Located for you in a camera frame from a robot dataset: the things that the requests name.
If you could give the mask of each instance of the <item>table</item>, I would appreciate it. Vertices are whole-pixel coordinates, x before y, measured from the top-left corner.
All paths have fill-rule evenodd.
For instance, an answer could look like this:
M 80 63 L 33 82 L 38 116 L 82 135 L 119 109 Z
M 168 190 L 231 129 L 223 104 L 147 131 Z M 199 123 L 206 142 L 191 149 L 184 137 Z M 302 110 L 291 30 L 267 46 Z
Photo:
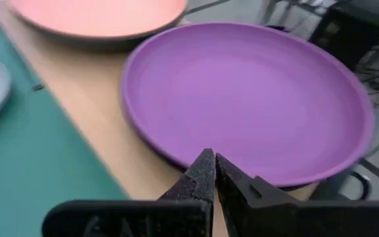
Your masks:
M 127 199 L 55 98 L 32 89 L 39 79 L 1 28 L 0 63 L 12 82 L 0 111 L 0 237 L 41 236 L 46 213 L 66 200 Z
M 52 42 L 21 23 L 4 1 L 0 26 L 132 199 L 157 199 L 179 179 L 180 172 L 159 159 L 122 114 L 119 87 L 127 53 L 88 53 Z M 307 199 L 316 185 L 290 194 Z M 220 207 L 217 198 L 215 205 Z M 215 208 L 213 235 L 227 236 L 221 208 Z

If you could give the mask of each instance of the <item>purple plate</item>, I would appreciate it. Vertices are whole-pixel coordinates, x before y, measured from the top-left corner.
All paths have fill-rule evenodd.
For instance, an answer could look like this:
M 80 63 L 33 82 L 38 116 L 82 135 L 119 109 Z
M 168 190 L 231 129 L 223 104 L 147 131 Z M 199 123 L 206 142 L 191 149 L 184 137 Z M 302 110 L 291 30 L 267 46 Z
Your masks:
M 191 24 L 158 34 L 128 59 L 122 94 L 138 132 L 179 165 L 211 147 L 280 187 L 350 167 L 374 127 L 352 72 L 261 26 Z

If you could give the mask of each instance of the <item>pink plate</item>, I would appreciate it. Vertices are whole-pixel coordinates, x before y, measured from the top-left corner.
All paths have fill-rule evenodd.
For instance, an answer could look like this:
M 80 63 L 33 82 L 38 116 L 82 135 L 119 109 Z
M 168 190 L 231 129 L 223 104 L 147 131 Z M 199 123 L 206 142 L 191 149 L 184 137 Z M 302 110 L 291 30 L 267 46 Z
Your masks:
M 354 164 L 374 126 L 356 76 L 318 47 L 244 24 L 192 24 L 130 56 L 125 109 L 156 149 L 188 167 L 211 147 L 251 176 L 307 184 Z
M 134 38 L 179 19 L 186 0 L 9 0 L 28 22 L 82 38 Z

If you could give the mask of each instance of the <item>wooden table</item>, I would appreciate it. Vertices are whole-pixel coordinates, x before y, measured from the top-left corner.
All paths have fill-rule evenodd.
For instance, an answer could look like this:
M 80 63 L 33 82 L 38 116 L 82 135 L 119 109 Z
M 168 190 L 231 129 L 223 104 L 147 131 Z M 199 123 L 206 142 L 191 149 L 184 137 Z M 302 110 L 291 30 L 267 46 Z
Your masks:
M 86 53 L 52 42 L 23 25 L 4 1 L 0 26 L 131 198 L 157 199 L 179 179 L 180 172 L 159 159 L 122 114 L 119 87 L 126 53 Z M 290 194 L 307 199 L 315 187 Z M 215 205 L 220 207 L 217 198 Z M 215 208 L 213 235 L 227 236 L 221 208 Z

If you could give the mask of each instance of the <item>green mat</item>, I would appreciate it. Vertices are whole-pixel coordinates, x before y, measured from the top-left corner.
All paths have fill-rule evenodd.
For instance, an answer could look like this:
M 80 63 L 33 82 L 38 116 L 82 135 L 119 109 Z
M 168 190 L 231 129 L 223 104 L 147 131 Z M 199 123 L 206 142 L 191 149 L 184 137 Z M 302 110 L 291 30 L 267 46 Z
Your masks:
M 48 91 L 0 29 L 0 62 L 13 91 L 0 112 L 0 236 L 41 236 L 54 205 L 70 199 L 126 199 Z

